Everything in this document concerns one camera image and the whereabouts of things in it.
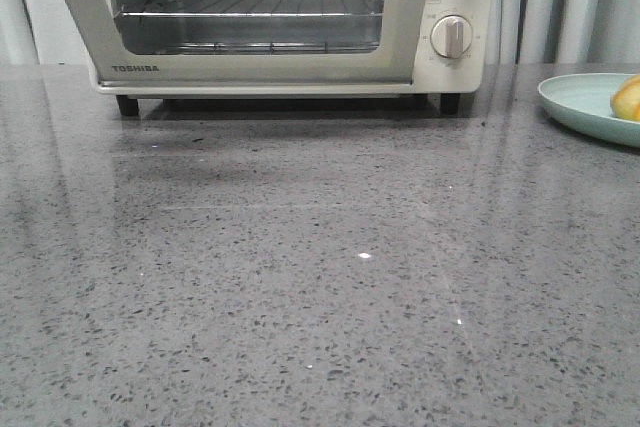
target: plate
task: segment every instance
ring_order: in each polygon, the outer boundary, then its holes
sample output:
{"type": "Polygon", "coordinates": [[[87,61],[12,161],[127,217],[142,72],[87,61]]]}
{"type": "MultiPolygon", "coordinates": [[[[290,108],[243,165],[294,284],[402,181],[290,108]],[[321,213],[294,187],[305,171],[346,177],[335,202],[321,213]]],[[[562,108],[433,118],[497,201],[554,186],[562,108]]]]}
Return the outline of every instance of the plate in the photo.
{"type": "Polygon", "coordinates": [[[631,74],[574,74],[538,85],[547,113],[570,129],[616,144],[640,147],[640,122],[618,119],[611,96],[631,74]]]}

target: white knob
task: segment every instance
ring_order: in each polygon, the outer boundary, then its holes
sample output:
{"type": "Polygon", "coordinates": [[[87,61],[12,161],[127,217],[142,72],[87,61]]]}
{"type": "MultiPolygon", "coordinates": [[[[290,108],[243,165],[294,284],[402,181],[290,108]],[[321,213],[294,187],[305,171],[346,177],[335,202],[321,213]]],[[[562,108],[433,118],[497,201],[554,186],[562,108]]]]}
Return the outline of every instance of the white knob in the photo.
{"type": "Polygon", "coordinates": [[[438,21],[431,31],[431,45],[441,56],[459,59],[471,46],[473,31],[464,17],[449,15],[438,21]]]}

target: wire rack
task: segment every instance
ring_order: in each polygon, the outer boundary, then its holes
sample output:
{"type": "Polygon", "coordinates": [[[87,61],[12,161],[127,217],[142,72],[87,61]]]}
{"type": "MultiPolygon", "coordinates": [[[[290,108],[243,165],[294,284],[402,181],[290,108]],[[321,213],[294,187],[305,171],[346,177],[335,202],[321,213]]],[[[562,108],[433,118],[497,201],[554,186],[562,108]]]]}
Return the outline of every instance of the wire rack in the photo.
{"type": "Polygon", "coordinates": [[[156,54],[347,54],[373,52],[379,42],[184,42],[163,47],[156,54]]]}
{"type": "Polygon", "coordinates": [[[381,17],[382,0],[145,0],[116,18],[381,17]]]}

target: toshiba logo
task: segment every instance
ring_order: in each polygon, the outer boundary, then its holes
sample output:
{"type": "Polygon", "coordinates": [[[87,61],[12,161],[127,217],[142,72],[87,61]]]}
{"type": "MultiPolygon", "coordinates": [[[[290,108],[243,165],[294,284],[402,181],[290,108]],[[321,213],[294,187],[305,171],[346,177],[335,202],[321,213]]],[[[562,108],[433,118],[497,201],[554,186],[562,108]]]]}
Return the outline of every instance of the toshiba logo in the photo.
{"type": "Polygon", "coordinates": [[[157,65],[112,65],[114,72],[160,72],[157,65]]]}

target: quartz countertop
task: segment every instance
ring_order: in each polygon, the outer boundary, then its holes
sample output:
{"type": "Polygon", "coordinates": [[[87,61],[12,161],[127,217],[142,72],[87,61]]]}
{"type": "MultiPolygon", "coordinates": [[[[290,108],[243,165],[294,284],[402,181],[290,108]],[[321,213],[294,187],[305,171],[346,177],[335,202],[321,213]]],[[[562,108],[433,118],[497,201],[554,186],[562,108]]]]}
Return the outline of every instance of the quartz countertop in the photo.
{"type": "Polygon", "coordinates": [[[640,152],[536,90],[604,71],[121,119],[0,68],[0,425],[639,425],[640,152]]]}

